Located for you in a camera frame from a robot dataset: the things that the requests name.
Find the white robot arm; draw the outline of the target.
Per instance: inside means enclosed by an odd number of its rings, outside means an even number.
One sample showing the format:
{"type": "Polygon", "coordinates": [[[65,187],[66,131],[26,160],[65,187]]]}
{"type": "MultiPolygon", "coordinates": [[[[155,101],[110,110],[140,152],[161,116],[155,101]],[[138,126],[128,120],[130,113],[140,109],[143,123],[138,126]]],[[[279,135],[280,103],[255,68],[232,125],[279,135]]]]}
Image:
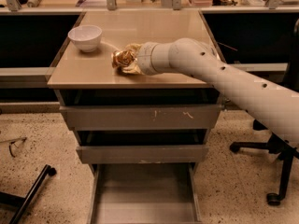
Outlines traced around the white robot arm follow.
{"type": "Polygon", "coordinates": [[[212,47],[190,38],[133,44],[114,55],[124,73],[180,73],[205,81],[292,147],[299,145],[299,93],[218,60],[212,47]]]}

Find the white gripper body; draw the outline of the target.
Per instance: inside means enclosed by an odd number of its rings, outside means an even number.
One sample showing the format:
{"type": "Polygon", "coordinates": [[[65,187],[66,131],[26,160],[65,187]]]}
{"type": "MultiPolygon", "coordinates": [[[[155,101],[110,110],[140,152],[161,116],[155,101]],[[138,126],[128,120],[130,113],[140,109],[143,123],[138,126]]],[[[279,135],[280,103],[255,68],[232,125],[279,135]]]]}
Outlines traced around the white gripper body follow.
{"type": "Polygon", "coordinates": [[[144,75],[153,76],[158,74],[151,63],[151,55],[156,46],[157,43],[154,42],[144,43],[137,54],[137,66],[144,75]]]}

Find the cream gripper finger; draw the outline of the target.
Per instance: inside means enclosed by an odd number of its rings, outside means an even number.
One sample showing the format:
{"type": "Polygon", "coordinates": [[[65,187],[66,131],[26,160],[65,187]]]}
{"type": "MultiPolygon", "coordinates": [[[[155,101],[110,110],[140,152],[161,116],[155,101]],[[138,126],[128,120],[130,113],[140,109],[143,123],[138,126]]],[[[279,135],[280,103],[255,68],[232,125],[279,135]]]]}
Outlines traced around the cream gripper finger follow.
{"type": "Polygon", "coordinates": [[[140,70],[138,66],[122,67],[121,71],[124,74],[129,74],[129,75],[143,75],[143,72],[140,70]]]}
{"type": "Polygon", "coordinates": [[[131,43],[128,44],[125,48],[124,51],[125,52],[131,52],[133,54],[137,54],[139,52],[139,50],[141,49],[141,44],[137,44],[137,43],[131,43]]]}

